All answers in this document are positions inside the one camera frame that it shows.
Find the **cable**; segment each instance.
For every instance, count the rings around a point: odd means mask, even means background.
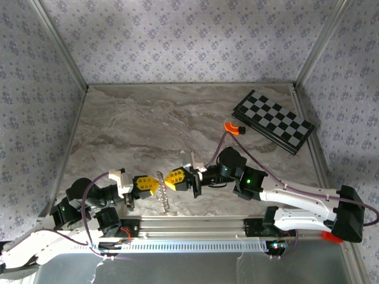
[[[93,252],[94,255],[98,256],[98,257],[101,257],[102,259],[111,259],[111,260],[114,260],[114,259],[117,259],[117,260],[130,260],[129,258],[127,257],[114,257],[114,256],[111,256],[111,257],[108,257],[106,254],[105,255],[102,255],[101,253],[95,251],[92,246],[94,245],[93,242],[92,242],[92,238],[91,238],[91,234],[89,233],[89,228],[88,228],[88,223],[87,223],[87,218],[85,216],[85,200],[87,199],[87,196],[88,196],[88,193],[89,191],[91,190],[91,188],[93,187],[93,185],[95,184],[95,182],[97,182],[99,179],[103,178],[104,176],[106,175],[109,175],[108,172],[105,172],[105,173],[102,173],[101,175],[99,175],[98,177],[96,177],[92,182],[89,183],[89,185],[87,186],[87,188],[85,189],[84,193],[83,193],[83,197],[82,197],[82,206],[81,206],[81,213],[82,213],[82,221],[83,221],[83,225],[84,225],[84,229],[87,233],[87,236],[88,236],[88,239],[89,239],[89,249]]]
[[[295,238],[295,243],[294,243],[294,246],[292,247],[292,250],[289,251],[288,253],[286,253],[286,254],[283,255],[283,256],[287,256],[287,255],[293,253],[293,252],[295,251],[295,249],[297,248],[297,243],[298,243],[298,231],[295,230],[295,233],[296,233],[296,238]]]
[[[271,173],[264,165],[262,165],[256,158],[254,158],[250,152],[238,141],[238,139],[230,132],[226,131],[224,132],[224,134],[222,135],[221,137],[221,140],[217,146],[217,149],[216,149],[216,152],[214,153],[212,159],[209,161],[209,163],[206,164],[205,167],[209,167],[209,165],[212,164],[212,162],[214,161],[214,159],[217,157],[220,149],[221,149],[221,146],[222,144],[224,143],[224,139],[225,139],[225,136],[229,134],[233,139],[234,141],[237,143],[237,145],[259,166],[261,167],[270,177],[273,178],[273,180],[275,180],[278,184],[280,184],[281,186],[285,186],[284,183],[282,183],[282,181],[280,179],[278,179],[273,173]],[[313,197],[313,198],[328,198],[329,199],[332,199],[332,200],[337,200],[337,201],[341,201],[341,202],[345,202],[345,203],[350,203],[350,204],[355,204],[355,205],[358,205],[358,206],[363,206],[369,210],[371,210],[372,212],[374,212],[376,215],[377,215],[377,218],[376,220],[372,221],[372,222],[369,222],[369,223],[366,223],[366,224],[363,224],[364,227],[368,227],[368,226],[372,226],[372,225],[375,225],[377,223],[379,223],[379,211],[377,209],[375,209],[374,207],[368,205],[368,204],[365,204],[363,202],[359,202],[359,201],[354,201],[354,200],[350,200],[350,199],[347,199],[347,198],[341,198],[341,197],[335,197],[335,196],[326,196],[326,195],[322,195],[322,194],[317,194],[317,193],[310,193],[310,192],[305,192],[305,191],[301,191],[299,189],[296,189],[296,188],[293,188],[292,186],[287,186],[287,189],[291,190],[292,192],[295,192],[295,193],[299,193],[299,194],[302,194],[302,195],[307,195],[309,197]]]
[[[277,240],[277,243],[279,243],[279,242],[280,242],[280,240],[282,239],[282,237],[283,237],[283,233],[281,233],[281,235],[280,235],[279,239]]]
[[[40,229],[40,230],[35,231],[34,233],[41,232],[41,231],[47,231],[47,232],[55,233],[57,235],[60,235],[62,238],[65,238],[66,240],[69,240],[69,241],[71,241],[71,242],[73,242],[75,244],[78,244],[78,245],[84,246],[84,247],[88,247],[88,243],[81,243],[80,241],[76,241],[76,240],[74,240],[73,238],[70,238],[67,235],[64,235],[64,234],[62,234],[60,232],[57,232],[57,231],[54,231],[54,230],[51,230],[51,229]]]
[[[87,233],[87,236],[88,236],[88,239],[89,239],[89,244],[91,246],[93,245],[93,242],[92,242],[91,234],[89,233],[87,218],[85,216],[85,200],[87,199],[88,192],[91,190],[91,188],[93,187],[93,185],[95,184],[95,182],[97,182],[99,179],[103,178],[106,175],[109,175],[109,173],[108,172],[102,173],[101,175],[99,175],[98,177],[96,177],[92,182],[89,183],[89,185],[87,186],[87,188],[85,189],[85,191],[83,193],[82,208],[81,208],[81,211],[82,211],[81,212],[82,213],[82,220],[83,220],[84,229],[85,229],[85,231]]]
[[[291,240],[292,240],[292,237],[291,237],[290,232],[287,231],[287,235],[290,237],[290,241],[288,242],[288,244],[290,244],[290,243],[291,243]]]
[[[120,230],[128,234],[128,241],[130,241],[131,233],[130,233],[129,229],[128,228],[120,228]]]

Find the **chessboard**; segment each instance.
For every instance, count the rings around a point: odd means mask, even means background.
[[[315,126],[252,90],[233,110],[233,116],[295,155]]]

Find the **wall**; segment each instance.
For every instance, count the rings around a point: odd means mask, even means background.
[[[28,1],[0,4],[0,240],[48,203],[82,96]]]
[[[87,83],[294,81],[333,4],[43,2]]]
[[[329,167],[332,185],[351,185],[379,207],[379,3],[353,1],[302,92],[307,115]],[[373,214],[366,215],[372,221]],[[379,228],[364,229],[360,246],[379,283]]]

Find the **orange clamp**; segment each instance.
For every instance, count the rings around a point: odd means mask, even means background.
[[[233,135],[244,134],[246,131],[245,127],[233,126],[231,122],[225,122],[224,127],[226,131],[232,133]]]
[[[336,236],[334,236],[332,233],[329,233],[329,232],[326,232],[326,231],[323,231],[322,234],[321,234],[322,238],[324,240],[327,240],[327,241],[332,241],[333,243],[342,243],[343,240],[341,240],[340,238],[337,238]]]

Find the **metal chain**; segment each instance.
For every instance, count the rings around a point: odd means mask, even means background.
[[[163,173],[160,171],[156,171],[156,175],[158,177],[159,181],[159,189],[158,189],[158,194],[159,194],[159,200],[162,203],[162,208],[165,214],[169,213],[170,211],[170,205],[168,203],[168,196],[167,196],[167,190],[166,190],[166,185],[165,185],[165,180],[163,178]]]

